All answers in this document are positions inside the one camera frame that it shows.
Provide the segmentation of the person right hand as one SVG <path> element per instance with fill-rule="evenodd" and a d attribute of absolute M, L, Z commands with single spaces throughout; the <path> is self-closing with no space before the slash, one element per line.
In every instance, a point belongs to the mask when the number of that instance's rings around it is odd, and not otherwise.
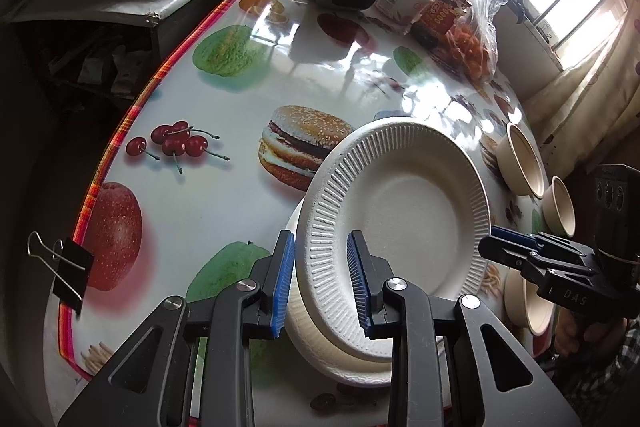
<path fill-rule="evenodd" d="M 623 317 L 611 323 L 594 323 L 583 331 L 573 314 L 561 308 L 556 321 L 554 349 L 562 357 L 576 353 L 581 347 L 593 347 L 599 353 L 614 351 L 625 336 L 628 320 Z"/>

